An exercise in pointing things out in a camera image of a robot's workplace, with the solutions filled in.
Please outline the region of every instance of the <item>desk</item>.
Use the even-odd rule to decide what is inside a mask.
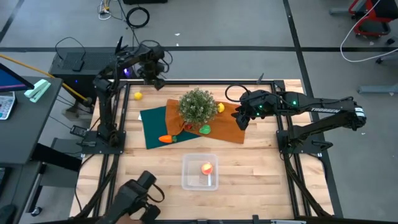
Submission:
[[[287,91],[303,92],[300,80],[284,82]],[[271,91],[270,85],[245,86],[249,90]],[[165,106],[167,99],[177,100],[195,87],[211,91],[216,101],[227,101],[224,95],[227,85],[166,85],[160,91],[156,91],[153,86],[131,86],[124,125],[127,132],[126,148],[119,160],[115,192],[129,179],[137,179],[142,171],[148,170],[157,177],[156,184],[165,192],[165,200],[157,204],[162,211],[158,217],[161,220],[248,220],[255,214],[260,219],[293,218],[284,162],[279,157],[275,136],[278,128],[276,117],[251,121],[246,130],[244,144],[200,137],[162,148],[146,149],[142,123],[138,120],[139,112]],[[144,95],[141,101],[133,100],[133,94],[137,91]],[[230,98],[238,99],[242,92],[241,88],[234,87],[228,94]],[[122,91],[119,102],[123,101],[123,96]],[[121,108],[120,103],[116,121],[120,120]],[[98,116],[96,105],[93,121]],[[310,122],[310,117],[308,113],[304,113],[293,116],[292,120],[294,124],[303,126]],[[194,152],[218,156],[220,176],[217,191],[182,189],[182,157],[186,153]],[[321,162],[308,155],[300,155],[300,158],[309,191],[327,212],[333,213]],[[76,189],[83,206],[97,188],[102,160],[102,155],[94,156],[80,171]],[[160,198],[160,194],[153,188],[150,194],[154,198]],[[296,194],[300,214],[303,215],[303,203],[298,190]],[[104,198],[106,197],[102,200],[102,213],[106,201]],[[75,199],[70,215],[74,216],[78,212]]]
[[[24,78],[31,83],[42,79]],[[13,223],[19,222],[42,166],[42,162],[30,161],[30,157],[62,84],[59,78],[45,79],[51,83],[51,86],[37,103],[30,102],[24,96],[24,91],[17,91],[18,104],[11,117],[0,121],[0,166],[12,167],[10,177],[0,197],[0,207],[10,203],[17,207]]]

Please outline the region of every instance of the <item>yellow stick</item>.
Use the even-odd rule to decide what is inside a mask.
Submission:
[[[32,66],[30,66],[30,65],[26,65],[26,64],[24,64],[24,63],[22,63],[22,62],[20,62],[20,61],[17,61],[17,60],[15,60],[15,59],[12,59],[12,58],[7,57],[7,56],[5,56],[5,55],[0,55],[0,57],[1,57],[1,58],[4,58],[4,59],[6,59],[6,60],[8,60],[8,61],[10,61],[10,62],[17,63],[18,65],[22,65],[23,67],[26,67],[26,68],[35,70],[36,72],[40,72],[41,74],[44,74],[44,75],[46,75],[46,76],[48,76],[48,77],[55,78],[53,75],[51,75],[51,74],[49,74],[49,73],[47,73],[47,72],[45,72],[45,71],[41,71],[41,70],[38,69],[38,68],[32,67]],[[76,92],[75,90],[73,90],[72,88],[70,88],[67,84],[62,83],[62,86],[65,87],[67,90],[71,91],[73,94],[75,94],[76,96],[78,96],[78,97],[81,98],[82,100],[84,100],[84,101],[87,100],[87,98],[85,98],[84,96],[80,95],[78,92]]]

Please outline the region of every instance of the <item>orange carrot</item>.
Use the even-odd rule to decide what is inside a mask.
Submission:
[[[165,136],[159,137],[159,141],[164,142],[164,143],[173,143],[173,142],[177,142],[177,137],[171,136],[171,135],[165,135]]]

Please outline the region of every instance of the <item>orange cloth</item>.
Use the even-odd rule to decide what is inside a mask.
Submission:
[[[242,144],[244,141],[244,131],[240,130],[235,122],[235,118],[231,116],[235,113],[235,108],[238,105],[231,103],[222,102],[225,106],[225,110],[222,113],[216,114],[213,121],[209,121],[207,124],[210,125],[210,134],[199,133],[199,128],[195,130],[185,130],[193,134],[205,136],[213,139],[219,139],[229,142],[235,142]],[[184,128],[184,120],[178,112],[178,100],[167,100],[166,104],[166,127],[167,134],[178,135]]]

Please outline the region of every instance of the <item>table leg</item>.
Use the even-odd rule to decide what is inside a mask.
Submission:
[[[81,164],[81,160],[73,156],[68,156],[62,152],[58,152],[40,143],[36,145],[35,151],[32,155],[32,160],[46,162],[76,172],[79,171]]]

